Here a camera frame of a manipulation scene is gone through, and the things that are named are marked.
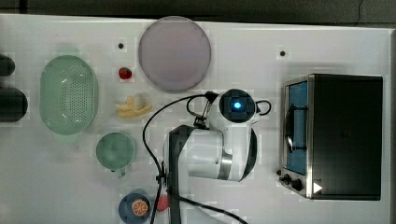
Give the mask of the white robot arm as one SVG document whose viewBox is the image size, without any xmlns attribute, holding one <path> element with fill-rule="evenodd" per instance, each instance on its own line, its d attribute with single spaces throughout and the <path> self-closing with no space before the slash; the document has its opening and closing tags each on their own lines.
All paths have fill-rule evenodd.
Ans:
<svg viewBox="0 0 396 224">
<path fill-rule="evenodd" d="M 241 181 L 254 168 L 257 136 L 252 125 L 260 116 L 253 98 L 231 89 L 208 98 L 207 127 L 180 125 L 163 145 L 170 224 L 226 224 L 208 209 L 191 203 L 192 177 Z"/>
</svg>

